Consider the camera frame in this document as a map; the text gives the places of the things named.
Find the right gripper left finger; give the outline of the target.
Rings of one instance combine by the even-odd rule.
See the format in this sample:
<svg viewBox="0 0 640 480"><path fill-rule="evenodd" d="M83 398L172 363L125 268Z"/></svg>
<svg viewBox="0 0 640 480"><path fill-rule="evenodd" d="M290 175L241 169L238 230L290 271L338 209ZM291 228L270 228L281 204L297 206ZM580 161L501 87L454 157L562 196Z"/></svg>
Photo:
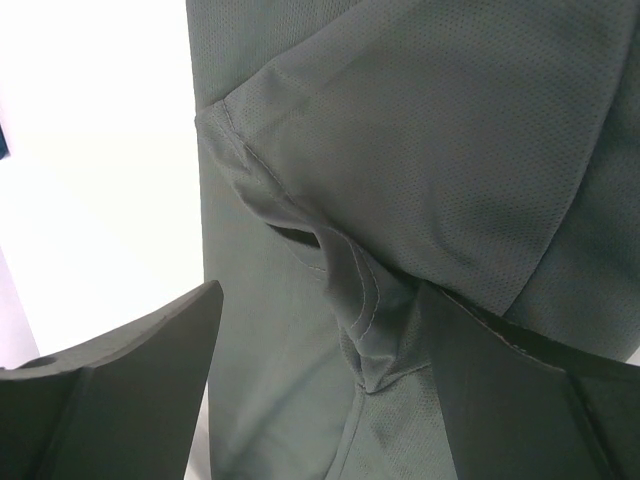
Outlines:
<svg viewBox="0 0 640 480"><path fill-rule="evenodd" d="M210 281L1 372L4 479L184 477L222 313Z"/></svg>

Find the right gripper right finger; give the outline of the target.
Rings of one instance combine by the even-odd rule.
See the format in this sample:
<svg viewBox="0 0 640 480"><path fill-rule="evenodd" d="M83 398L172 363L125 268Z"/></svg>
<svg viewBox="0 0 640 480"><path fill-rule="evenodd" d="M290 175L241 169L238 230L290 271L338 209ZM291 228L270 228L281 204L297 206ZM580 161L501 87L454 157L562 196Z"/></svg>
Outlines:
<svg viewBox="0 0 640 480"><path fill-rule="evenodd" d="M461 479L636 479L639 369L424 283L419 306Z"/></svg>

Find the dark grey t-shirt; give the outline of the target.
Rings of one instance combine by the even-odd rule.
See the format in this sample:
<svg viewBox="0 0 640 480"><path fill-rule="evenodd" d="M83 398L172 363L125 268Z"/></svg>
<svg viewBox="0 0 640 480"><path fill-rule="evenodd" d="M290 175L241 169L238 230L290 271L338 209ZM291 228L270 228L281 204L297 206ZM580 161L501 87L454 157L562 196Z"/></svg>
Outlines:
<svg viewBox="0 0 640 480"><path fill-rule="evenodd" d="M461 479L435 285L630 364L635 1L190 1L214 479Z"/></svg>

